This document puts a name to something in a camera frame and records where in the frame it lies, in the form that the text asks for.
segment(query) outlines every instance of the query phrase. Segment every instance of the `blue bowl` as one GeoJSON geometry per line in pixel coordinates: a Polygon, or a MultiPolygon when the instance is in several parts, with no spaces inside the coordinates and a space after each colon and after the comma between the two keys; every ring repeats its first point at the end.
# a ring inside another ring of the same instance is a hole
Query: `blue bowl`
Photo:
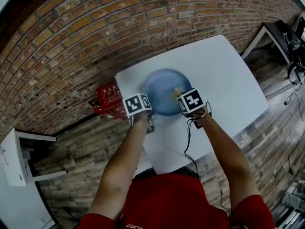
{"type": "Polygon", "coordinates": [[[172,93],[176,88],[183,92],[192,89],[189,80],[180,72],[161,69],[151,73],[142,85],[142,92],[148,96],[152,109],[158,115],[173,116],[181,113],[172,93]]]}

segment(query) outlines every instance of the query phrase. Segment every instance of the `wood plank floor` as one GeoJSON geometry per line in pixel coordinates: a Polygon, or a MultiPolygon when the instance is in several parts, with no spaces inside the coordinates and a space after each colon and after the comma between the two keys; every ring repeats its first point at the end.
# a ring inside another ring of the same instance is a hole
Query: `wood plank floor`
{"type": "MultiPolygon", "coordinates": [[[[286,68],[279,52],[259,50],[250,54],[246,63],[264,92],[274,91],[274,88],[283,85],[286,68]]],[[[305,123],[300,118],[295,96],[288,106],[283,104],[291,92],[269,101],[268,110],[234,137],[245,152],[259,190],[272,211],[280,204],[283,192],[294,179],[287,160],[292,149],[290,162],[293,171],[297,173],[304,168],[305,135],[296,148],[295,145],[305,130],[305,123]]],[[[296,93],[303,113],[305,87],[296,93]]],[[[49,152],[44,152],[45,157],[36,158],[34,167],[39,175],[62,169],[68,172],[56,180],[40,182],[53,211],[60,206],[67,206],[71,208],[73,216],[79,219],[86,213],[102,172],[128,128],[127,122],[96,117],[58,136],[55,146],[50,147],[49,152]]],[[[197,164],[209,203],[220,207],[222,190],[223,205],[230,208],[228,181],[214,153],[202,157],[197,164]]],[[[150,166],[143,152],[137,173],[150,166]]],[[[56,217],[64,229],[71,229],[77,224],[63,210],[56,217]]]]}

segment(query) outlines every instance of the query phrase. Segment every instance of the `white table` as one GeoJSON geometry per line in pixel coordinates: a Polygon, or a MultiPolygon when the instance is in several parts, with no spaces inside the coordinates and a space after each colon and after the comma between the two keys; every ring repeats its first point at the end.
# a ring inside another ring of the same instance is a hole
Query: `white table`
{"type": "MultiPolygon", "coordinates": [[[[233,137],[253,122],[268,103],[247,65],[224,36],[215,36],[173,49],[116,75],[123,98],[141,92],[155,70],[180,71],[192,87],[200,88],[212,107],[213,118],[233,137]]],[[[144,149],[157,174],[177,170],[191,161],[184,156],[187,119],[182,115],[154,116],[155,132],[146,135],[144,149]]],[[[212,151],[205,134],[194,125],[188,154],[199,159],[212,151]]]]}
{"type": "Polygon", "coordinates": [[[26,186],[29,182],[36,182],[56,178],[65,175],[66,171],[60,171],[48,175],[33,177],[28,164],[30,152],[34,151],[31,148],[22,148],[19,138],[56,141],[53,136],[34,135],[23,132],[18,132],[13,128],[10,133],[4,138],[1,147],[4,150],[2,159],[4,170],[10,186],[26,186]]]}

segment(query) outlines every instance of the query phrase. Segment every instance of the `person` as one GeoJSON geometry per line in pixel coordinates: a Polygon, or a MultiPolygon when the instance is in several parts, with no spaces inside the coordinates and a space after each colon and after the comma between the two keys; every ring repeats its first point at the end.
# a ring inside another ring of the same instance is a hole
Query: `person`
{"type": "Polygon", "coordinates": [[[124,141],[107,164],[96,197],[78,229],[274,229],[239,146],[202,108],[197,121],[207,134],[229,181],[231,216],[208,204],[203,186],[187,168],[134,179],[147,130],[147,114],[138,114],[124,141]]]}

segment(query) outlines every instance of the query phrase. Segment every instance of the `hand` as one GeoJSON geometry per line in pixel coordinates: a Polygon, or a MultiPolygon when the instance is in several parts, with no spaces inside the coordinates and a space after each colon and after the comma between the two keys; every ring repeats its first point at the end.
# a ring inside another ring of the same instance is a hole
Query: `hand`
{"type": "Polygon", "coordinates": [[[147,111],[142,111],[134,115],[133,124],[141,125],[143,128],[147,128],[147,111]]]}
{"type": "Polygon", "coordinates": [[[194,112],[192,112],[191,114],[192,114],[192,116],[194,117],[194,118],[198,118],[198,117],[201,117],[202,115],[204,115],[204,114],[209,114],[208,113],[208,111],[207,111],[207,105],[205,105],[204,107],[202,107],[202,108],[200,108],[200,109],[197,109],[197,110],[195,110],[194,112]]]}

